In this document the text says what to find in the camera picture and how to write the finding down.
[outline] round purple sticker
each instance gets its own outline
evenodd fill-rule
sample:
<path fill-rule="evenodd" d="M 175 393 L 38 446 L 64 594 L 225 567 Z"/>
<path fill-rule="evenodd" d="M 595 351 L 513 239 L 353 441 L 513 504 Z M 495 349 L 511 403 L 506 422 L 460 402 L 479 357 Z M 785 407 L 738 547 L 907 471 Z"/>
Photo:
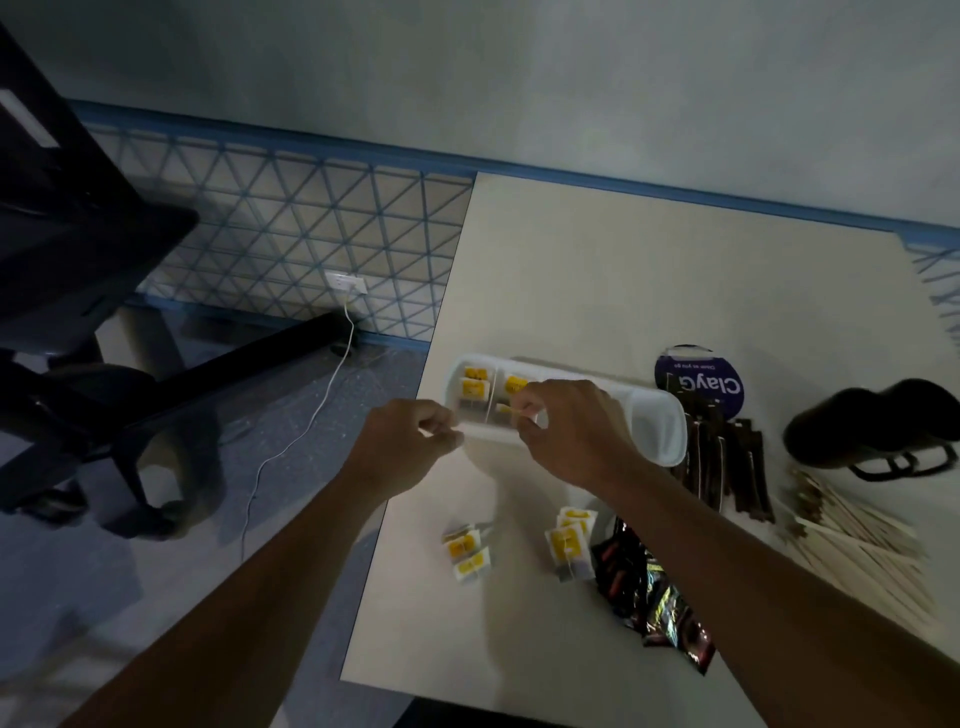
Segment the round purple sticker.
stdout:
<path fill-rule="evenodd" d="M 666 389 L 668 376 L 675 376 L 686 390 L 696 391 L 720 405 L 731 420 L 743 407 L 743 381 L 726 359 L 694 344 L 671 347 L 660 355 L 654 367 L 654 381 Z"/>

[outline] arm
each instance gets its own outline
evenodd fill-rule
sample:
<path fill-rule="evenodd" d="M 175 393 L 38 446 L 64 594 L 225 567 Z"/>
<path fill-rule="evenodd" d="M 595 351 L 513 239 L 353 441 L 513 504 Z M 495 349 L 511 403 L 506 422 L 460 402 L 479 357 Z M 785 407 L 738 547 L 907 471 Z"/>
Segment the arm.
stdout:
<path fill-rule="evenodd" d="M 711 511 L 647 462 L 589 382 L 530 384 L 517 429 L 548 471 L 591 491 L 656 554 L 770 725 L 947 725 L 960 666 Z"/>
<path fill-rule="evenodd" d="M 363 524 L 461 444 L 454 424 L 432 401 L 374 409 L 337 476 L 63 725 L 270 725 Z"/>

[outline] left hand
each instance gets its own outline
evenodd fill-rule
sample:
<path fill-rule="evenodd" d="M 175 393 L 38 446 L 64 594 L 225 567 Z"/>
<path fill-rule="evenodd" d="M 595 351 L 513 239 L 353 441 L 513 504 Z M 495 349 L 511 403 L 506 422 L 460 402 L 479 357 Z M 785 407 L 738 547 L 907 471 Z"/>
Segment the left hand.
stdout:
<path fill-rule="evenodd" d="M 367 415 L 340 475 L 382 499 L 397 496 L 463 444 L 463 433 L 452 429 L 456 424 L 453 412 L 432 400 L 391 400 Z"/>

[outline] black mug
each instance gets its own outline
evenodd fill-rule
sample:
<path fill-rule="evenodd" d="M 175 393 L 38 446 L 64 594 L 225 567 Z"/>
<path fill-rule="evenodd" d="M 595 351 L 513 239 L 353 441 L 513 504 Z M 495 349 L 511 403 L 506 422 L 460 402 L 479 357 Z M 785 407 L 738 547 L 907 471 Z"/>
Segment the black mug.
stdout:
<path fill-rule="evenodd" d="M 845 389 L 797 415 L 783 432 L 783 443 L 797 462 L 850 468 L 873 482 L 950 470 L 957 463 L 951 443 L 958 440 L 960 401 L 925 379 L 905 379 L 882 392 Z M 912 453 L 929 448 L 943 448 L 945 460 L 918 470 Z M 869 473 L 856 467 L 878 458 L 887 461 L 889 471 Z"/>

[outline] blue baseboard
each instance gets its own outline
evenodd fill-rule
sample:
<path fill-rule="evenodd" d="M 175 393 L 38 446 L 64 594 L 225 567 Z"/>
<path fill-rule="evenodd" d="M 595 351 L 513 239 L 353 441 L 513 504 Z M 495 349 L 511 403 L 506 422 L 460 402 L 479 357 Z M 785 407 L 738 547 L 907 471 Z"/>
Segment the blue baseboard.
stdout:
<path fill-rule="evenodd" d="M 907 244 L 929 245 L 952 250 L 960 249 L 960 230 L 942 225 L 861 215 L 855 212 L 842 212 L 818 207 L 789 205 L 714 192 L 669 187 L 661 184 L 618 180 L 578 172 L 513 164 L 495 159 L 463 157 L 386 144 L 371 144 L 332 136 L 285 132 L 192 116 L 113 107 L 87 101 L 71 103 L 74 111 L 85 123 L 123 126 L 173 135 L 201 136 L 215 139 L 224 144 L 249 144 L 268 150 L 299 152 L 319 158 L 353 159 L 367 164 L 384 164 L 462 177 L 472 178 L 477 172 L 489 172 L 507 177 L 521 177 L 541 182 L 590 187 L 661 200 L 674 200 L 693 205 L 725 207 L 727 209 L 790 217 L 798 220 L 811 220 L 850 228 L 887 231 L 899 235 L 903 242 Z"/>

